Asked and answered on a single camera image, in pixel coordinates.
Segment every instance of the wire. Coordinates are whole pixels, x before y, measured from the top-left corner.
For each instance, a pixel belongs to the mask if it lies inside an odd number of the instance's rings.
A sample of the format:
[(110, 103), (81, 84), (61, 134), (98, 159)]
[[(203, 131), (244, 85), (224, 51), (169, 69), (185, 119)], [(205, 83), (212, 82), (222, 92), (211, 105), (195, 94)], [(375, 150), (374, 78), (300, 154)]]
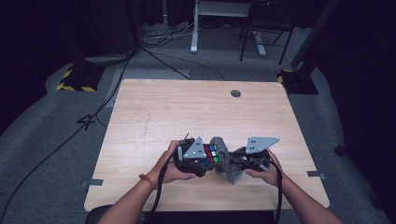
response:
[[(165, 30), (165, 32), (163, 32), (162, 35), (157, 35), (156, 31), (148, 31), (148, 32), (154, 32), (156, 35), (155, 36), (149, 36), (147, 38), (144, 39), (144, 44), (143, 46), (146, 48), (157, 48), (157, 47), (163, 47), (166, 44), (168, 44), (169, 42), (173, 41), (173, 40), (179, 40), (187, 35), (192, 35), (192, 33), (188, 33), (188, 34), (184, 34), (183, 33), (189, 29), (192, 28), (192, 26), (194, 25), (194, 22), (192, 22), (191, 24), (189, 24), (186, 28), (181, 28), (183, 29), (182, 31), (176, 33), (175, 28), (174, 31), (171, 34), (166, 34), (166, 32), (169, 30)], [(153, 39), (158, 39), (157, 44), (150, 44), (150, 43), (146, 43), (146, 41), (148, 40), (153, 40)]]
[(96, 112), (92, 115), (89, 116), (88, 120), (82, 124), (74, 133), (72, 133), (65, 141), (63, 141), (58, 147), (56, 147), (55, 149), (53, 149), (51, 151), (51, 153), (46, 156), (43, 160), (41, 160), (41, 162), (39, 162), (23, 179), (22, 181), (18, 184), (18, 186), (12, 191), (11, 195), (9, 196), (6, 205), (4, 206), (3, 212), (0, 216), (0, 224), (3, 223), (4, 217), (6, 216), (6, 212), (7, 209), (9, 208), (9, 205), (11, 204), (12, 199), (14, 198), (14, 196), (16, 195), (16, 193), (18, 192), (18, 190), (21, 188), (21, 186), (23, 185), (23, 183), (32, 175), (32, 173), (34, 171), (36, 171), (48, 158), (50, 158), (53, 154), (55, 154), (57, 151), (59, 151), (59, 149), (61, 149), (64, 145), (66, 145), (74, 136), (76, 136), (76, 134), (79, 133), (79, 131), (81, 131), (88, 123), (90, 123), (90, 121), (96, 117), (96, 115), (105, 107), (105, 105), (110, 101), (110, 99), (113, 97), (113, 95), (115, 94), (117, 88), (120, 85), (120, 81), (122, 80), (123, 77), (123, 73), (125, 72), (125, 68), (126, 65), (129, 63), (129, 61), (131, 61), (131, 59), (134, 56), (134, 52), (132, 54), (132, 56), (128, 59), (128, 61), (124, 64), (122, 72), (120, 74), (120, 79), (117, 82), (116, 87), (114, 88), (113, 92), (111, 92), (111, 94), (109, 96), (107, 96), (107, 98), (102, 102), (102, 104), (98, 107), (98, 109), (96, 110)]
[(153, 53), (151, 53), (150, 51), (146, 50), (145, 48), (142, 48), (143, 51), (147, 52), (149, 55), (151, 55), (152, 57), (154, 57), (155, 59), (157, 59), (160, 63), (163, 63), (164, 65), (166, 65), (167, 67), (171, 68), (172, 70), (174, 70), (175, 72), (181, 74), (184, 78), (186, 78), (187, 80), (191, 80), (189, 77), (186, 77), (186, 75), (182, 74), (181, 72), (179, 72), (178, 70), (176, 70), (176, 68), (172, 67), (171, 65), (165, 63), (163, 60), (159, 59), (157, 56), (155, 56)]
[(96, 120), (97, 120), (100, 124), (102, 124), (102, 126), (107, 127), (107, 125), (105, 125), (104, 123), (102, 123), (102, 121), (99, 120), (99, 117), (98, 117), (97, 114), (96, 114)]
[(193, 61), (189, 61), (189, 60), (185, 60), (185, 59), (180, 59), (180, 58), (178, 58), (178, 57), (174, 57), (174, 56), (169, 56), (169, 55), (165, 55), (165, 54), (162, 54), (162, 53), (156, 53), (156, 52), (151, 52), (152, 54), (159, 54), (159, 55), (162, 55), (162, 56), (164, 56), (164, 57), (168, 57), (168, 58), (174, 58), (174, 59), (178, 59), (178, 60), (181, 60), (181, 61), (183, 61), (183, 62), (187, 62), (187, 63), (195, 63), (195, 64), (198, 64), (198, 65), (201, 65), (201, 66), (203, 66), (203, 67), (206, 67), (206, 68), (209, 68), (209, 69), (212, 69), (213, 71), (215, 71), (217, 74), (219, 74), (219, 76), (221, 76), (222, 77), (222, 79), (225, 81), (226, 79), (225, 79), (225, 77), (218, 71), (218, 70), (216, 70), (216, 69), (214, 69), (213, 67), (210, 67), (210, 66), (207, 66), (207, 65), (204, 65), (204, 64), (202, 64), (202, 63), (196, 63), (196, 62), (193, 62)]
[(279, 167), (276, 165), (274, 160), (270, 157), (271, 159), (271, 164), (273, 164), (276, 168), (276, 174), (277, 174), (277, 209), (276, 209), (276, 218), (275, 218), (275, 223), (279, 223), (280, 219), (280, 211), (282, 210), (282, 179), (283, 175), (282, 172), (280, 172)]
[[(118, 55), (101, 55), (101, 57), (106, 57), (106, 56), (112, 57), (112, 56), (118, 56)], [(108, 61), (104, 61), (104, 62), (91, 61), (89, 63), (92, 64), (92, 66), (101, 66), (101, 67), (103, 67), (103, 66), (112, 66), (112, 65), (119, 64), (119, 63), (125, 63), (128, 60), (129, 56), (130, 56), (130, 53), (127, 53), (127, 54), (125, 54), (124, 58), (108, 60)]]
[(175, 155), (176, 151), (177, 151), (177, 147), (175, 147), (172, 154), (168, 157), (165, 164), (161, 168), (160, 174), (158, 175), (158, 185), (157, 185), (158, 189), (157, 189), (157, 195), (155, 196), (154, 205), (152, 205), (151, 211), (145, 217), (145, 219), (143, 220), (143, 223), (147, 223), (149, 221), (149, 219), (151, 218), (152, 214), (154, 214), (155, 210), (157, 209), (158, 202), (160, 201), (160, 198), (161, 198), (161, 192), (163, 191), (163, 177), (165, 176), (166, 170), (168, 169), (168, 164), (170, 163), (170, 160)]

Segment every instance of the human hand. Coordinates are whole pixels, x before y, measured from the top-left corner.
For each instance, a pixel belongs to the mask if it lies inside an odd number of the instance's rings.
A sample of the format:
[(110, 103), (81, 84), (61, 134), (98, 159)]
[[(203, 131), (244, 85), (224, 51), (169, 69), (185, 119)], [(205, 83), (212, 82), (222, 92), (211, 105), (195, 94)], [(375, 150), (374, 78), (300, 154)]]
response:
[[(276, 155), (274, 153), (272, 153), (270, 149), (268, 149), (268, 152), (269, 152), (271, 158), (273, 159), (273, 161), (275, 162), (275, 164), (277, 165), (277, 167), (279, 168), (282, 175), (284, 175), (283, 171), (282, 171), (282, 167), (280, 166), (279, 160), (277, 159)], [(260, 171), (255, 171), (255, 170), (251, 170), (251, 169), (246, 169), (245, 173), (247, 175), (250, 175), (251, 177), (254, 177), (254, 178), (261, 178), (264, 182), (277, 187), (276, 168), (272, 163), (270, 163), (269, 169), (270, 169), (269, 172), (266, 172), (266, 171), (260, 172)]]
[[(151, 179), (154, 184), (158, 184), (158, 176), (160, 171), (166, 163), (166, 160), (172, 155), (172, 152), (178, 146), (178, 141), (173, 140), (168, 149), (161, 155), (155, 166), (148, 172), (147, 176)], [(170, 183), (174, 180), (189, 180), (195, 178), (195, 174), (183, 173), (179, 171), (173, 162), (168, 164), (168, 168), (163, 177), (163, 183)]]

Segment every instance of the desk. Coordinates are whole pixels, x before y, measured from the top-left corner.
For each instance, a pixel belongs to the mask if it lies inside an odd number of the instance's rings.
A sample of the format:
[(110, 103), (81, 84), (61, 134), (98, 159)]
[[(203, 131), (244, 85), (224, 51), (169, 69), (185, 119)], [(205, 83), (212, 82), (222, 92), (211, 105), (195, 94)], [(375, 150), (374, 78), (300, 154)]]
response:
[[(240, 97), (231, 91), (239, 90)], [(329, 205), (304, 137), (283, 87), (278, 83), (124, 79), (107, 127), (85, 208), (113, 204), (147, 173), (172, 139), (223, 138), (229, 151), (250, 136), (277, 136), (271, 147), (284, 172), (324, 206)], [(155, 193), (144, 210), (151, 209)], [(158, 211), (275, 210), (277, 189), (242, 174), (235, 185), (208, 171), (202, 178), (163, 185)], [(285, 200), (283, 208), (291, 208)]]
[[(234, 2), (211, 2), (211, 1), (201, 1), (195, 0), (194, 8), (194, 28), (192, 31), (191, 39), (191, 53), (198, 52), (198, 22), (199, 16), (228, 16), (228, 17), (247, 17), (248, 9), (250, 3), (234, 3)], [(262, 43), (260, 38), (260, 32), (253, 33), (254, 40), (256, 43)], [(257, 49), (261, 56), (265, 56), (267, 53), (265, 51), (264, 45), (258, 44)]]

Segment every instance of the chair leg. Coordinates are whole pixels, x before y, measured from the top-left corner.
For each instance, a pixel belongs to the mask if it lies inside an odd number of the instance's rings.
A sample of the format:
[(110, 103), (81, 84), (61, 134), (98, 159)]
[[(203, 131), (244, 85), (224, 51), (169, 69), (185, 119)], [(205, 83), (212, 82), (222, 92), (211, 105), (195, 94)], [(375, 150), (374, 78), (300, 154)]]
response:
[(242, 46), (241, 57), (239, 58), (240, 62), (242, 62), (242, 59), (244, 58), (245, 46), (247, 44), (247, 39), (248, 39), (248, 30), (249, 30), (249, 26), (247, 26), (247, 29), (246, 29), (246, 32), (245, 32), (244, 45)]
[(241, 34), (239, 34), (239, 37), (238, 37), (238, 39), (241, 39), (241, 37), (242, 37), (242, 34), (244, 33), (245, 29), (246, 29), (246, 27), (244, 26), (244, 27), (242, 28)]
[(282, 64), (283, 57), (285, 56), (286, 49), (288, 48), (288, 45), (289, 45), (289, 41), (290, 41), (291, 35), (293, 34), (293, 30), (294, 30), (294, 28), (291, 28), (291, 29), (290, 29), (289, 36), (288, 36), (288, 40), (286, 41), (285, 48), (283, 49), (282, 56), (280, 57), (279, 65), (281, 65), (281, 64)]
[(274, 40), (274, 44), (276, 43), (276, 41), (283, 35), (283, 31), (280, 32), (280, 34), (277, 36), (277, 38)]

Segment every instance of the red bracelet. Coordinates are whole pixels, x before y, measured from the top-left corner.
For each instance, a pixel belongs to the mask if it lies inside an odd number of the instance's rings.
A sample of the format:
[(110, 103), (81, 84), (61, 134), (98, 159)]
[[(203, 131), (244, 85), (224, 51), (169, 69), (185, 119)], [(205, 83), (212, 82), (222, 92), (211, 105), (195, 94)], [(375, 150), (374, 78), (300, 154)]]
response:
[(152, 183), (151, 179), (148, 176), (141, 174), (141, 175), (139, 175), (139, 178), (141, 180), (147, 180), (154, 189), (158, 189), (157, 185)]

